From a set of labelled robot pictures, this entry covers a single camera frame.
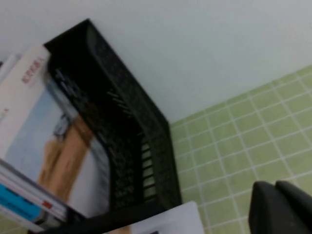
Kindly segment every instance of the book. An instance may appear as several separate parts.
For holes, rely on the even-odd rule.
[[[74,108],[69,115],[51,95],[49,57],[43,46],[31,47],[0,86],[0,166],[8,164],[7,174],[14,170],[17,178],[4,175],[4,186],[60,220],[66,206],[85,217],[100,215],[109,209],[109,176],[104,186],[95,154],[108,175],[109,161]]]

